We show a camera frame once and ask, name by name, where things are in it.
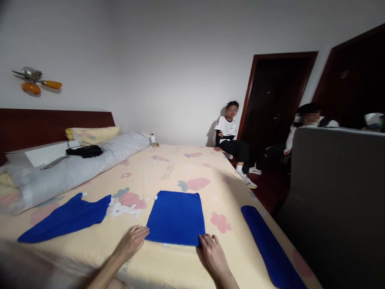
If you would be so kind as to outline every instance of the wooden headboard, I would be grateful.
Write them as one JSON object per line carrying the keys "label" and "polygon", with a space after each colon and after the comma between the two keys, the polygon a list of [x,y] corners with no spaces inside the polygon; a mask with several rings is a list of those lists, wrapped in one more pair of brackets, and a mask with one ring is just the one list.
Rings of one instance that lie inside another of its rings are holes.
{"label": "wooden headboard", "polygon": [[0,108],[0,165],[4,153],[67,140],[67,128],[108,126],[115,126],[111,112]]}

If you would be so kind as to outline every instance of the water bottle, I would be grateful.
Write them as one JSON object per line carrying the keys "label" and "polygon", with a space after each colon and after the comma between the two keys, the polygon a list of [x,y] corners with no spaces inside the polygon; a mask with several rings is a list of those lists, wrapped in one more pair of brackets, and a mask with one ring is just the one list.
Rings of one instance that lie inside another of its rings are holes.
{"label": "water bottle", "polygon": [[155,143],[155,136],[154,136],[154,134],[151,134],[150,135],[150,146],[153,146],[154,143]]}

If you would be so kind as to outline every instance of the black pants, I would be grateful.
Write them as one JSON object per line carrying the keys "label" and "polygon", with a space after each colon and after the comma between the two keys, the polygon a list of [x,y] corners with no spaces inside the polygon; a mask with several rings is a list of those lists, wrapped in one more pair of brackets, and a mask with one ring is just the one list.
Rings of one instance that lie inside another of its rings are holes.
{"label": "black pants", "polygon": [[242,171],[249,172],[249,144],[239,140],[224,140],[219,147],[226,153],[237,158],[238,162],[244,163]]}
{"label": "black pants", "polygon": [[267,148],[265,154],[258,158],[256,168],[263,169],[270,164],[278,163],[280,158],[284,155],[285,149],[285,144],[276,144],[275,146]]}

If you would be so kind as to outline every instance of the door frame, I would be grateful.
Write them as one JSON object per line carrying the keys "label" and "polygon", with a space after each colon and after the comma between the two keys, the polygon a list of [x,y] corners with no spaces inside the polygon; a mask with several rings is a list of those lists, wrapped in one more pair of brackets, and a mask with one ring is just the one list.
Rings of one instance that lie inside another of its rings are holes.
{"label": "door frame", "polygon": [[324,67],[324,70],[322,72],[322,75],[321,75],[321,78],[320,78],[320,81],[318,82],[318,85],[317,85],[317,89],[316,91],[314,92],[314,95],[313,95],[313,99],[312,99],[312,102],[317,102],[320,100],[320,96],[321,96],[321,92],[324,88],[324,85],[325,85],[325,81],[326,79],[328,78],[328,75],[329,75],[329,72],[330,72],[330,69],[332,67],[332,64],[333,64],[333,61],[334,61],[334,58],[337,54],[337,52],[340,50],[340,49],[343,49],[349,45],[352,45],[352,44],[355,44],[361,40],[364,40],[365,38],[368,38],[370,36],[373,36],[379,32],[382,32],[385,30],[385,23],[384,24],[381,24],[380,26],[377,26],[367,32],[364,32],[356,37],[353,37],[352,39],[349,39],[348,41],[345,41],[337,46],[334,46],[332,48],[332,50],[330,51],[329,53],[329,57],[328,57],[328,60],[325,64],[325,67]]}
{"label": "door frame", "polygon": [[297,107],[301,103],[302,96],[305,92],[306,85],[308,83],[310,74],[312,72],[314,63],[316,62],[316,58],[318,55],[318,51],[308,51],[308,52],[292,52],[292,53],[272,53],[272,54],[256,54],[253,57],[253,63],[251,65],[251,71],[250,71],[250,77],[249,77],[249,83],[247,85],[247,90],[246,90],[246,96],[245,96],[245,101],[243,103],[243,110],[242,110],[242,116],[241,116],[241,121],[239,123],[239,139],[243,139],[243,130],[246,122],[246,117],[247,117],[247,107],[249,105],[249,100],[250,100],[250,95],[251,95],[251,90],[253,88],[253,81],[254,81],[254,76],[255,76],[255,70],[257,69],[257,63],[259,59],[285,59],[285,58],[309,58],[308,62],[308,68],[306,70],[306,74],[304,79],[302,80],[302,84],[297,96]]}

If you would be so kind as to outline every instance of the dark hair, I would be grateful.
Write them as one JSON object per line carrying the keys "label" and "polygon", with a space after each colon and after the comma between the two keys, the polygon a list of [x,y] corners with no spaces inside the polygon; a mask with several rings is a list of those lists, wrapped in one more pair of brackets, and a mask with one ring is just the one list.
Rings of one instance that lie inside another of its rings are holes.
{"label": "dark hair", "polygon": [[230,107],[230,106],[233,106],[233,105],[235,105],[235,106],[237,106],[237,108],[239,108],[239,103],[236,102],[236,101],[234,100],[234,101],[229,102],[229,103],[226,105],[226,109],[229,109],[229,107]]}
{"label": "dark hair", "polygon": [[319,112],[320,106],[316,103],[309,103],[309,104],[304,104],[300,106],[297,109],[297,113],[299,114],[306,114],[306,113],[313,113],[313,112]]}

